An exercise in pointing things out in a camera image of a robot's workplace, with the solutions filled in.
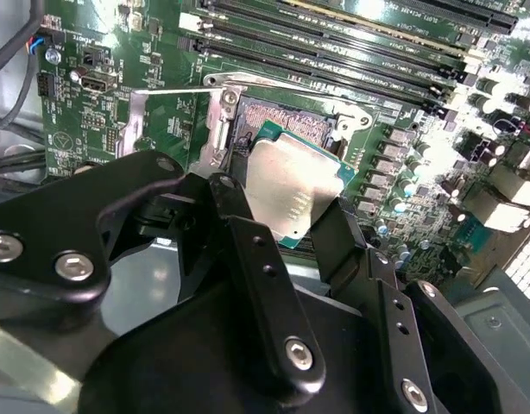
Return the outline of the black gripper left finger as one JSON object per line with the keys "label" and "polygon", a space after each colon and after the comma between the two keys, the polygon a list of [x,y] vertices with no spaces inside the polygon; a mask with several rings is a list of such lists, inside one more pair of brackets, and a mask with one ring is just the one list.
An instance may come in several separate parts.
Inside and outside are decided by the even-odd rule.
{"label": "black gripper left finger", "polygon": [[0,327],[83,387],[122,337],[97,320],[113,264],[160,236],[178,243],[188,299],[222,281],[288,276],[234,179],[141,152],[0,203]]}

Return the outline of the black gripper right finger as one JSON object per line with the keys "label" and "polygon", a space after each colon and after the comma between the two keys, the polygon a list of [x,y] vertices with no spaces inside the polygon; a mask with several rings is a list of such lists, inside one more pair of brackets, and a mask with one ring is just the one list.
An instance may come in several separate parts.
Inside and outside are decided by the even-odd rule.
{"label": "black gripper right finger", "polygon": [[365,372],[383,410],[505,411],[505,373],[436,287],[422,280],[399,285],[393,266],[338,201],[311,236],[331,297],[366,322]]}

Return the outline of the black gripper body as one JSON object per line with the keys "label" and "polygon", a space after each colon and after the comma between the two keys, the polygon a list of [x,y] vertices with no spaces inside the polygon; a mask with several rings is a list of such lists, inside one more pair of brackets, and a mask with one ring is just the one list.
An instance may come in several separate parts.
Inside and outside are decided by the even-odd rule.
{"label": "black gripper body", "polygon": [[81,391],[84,413],[383,413],[393,388],[369,315],[394,289],[365,283],[358,312],[286,275],[222,281],[115,340]]}

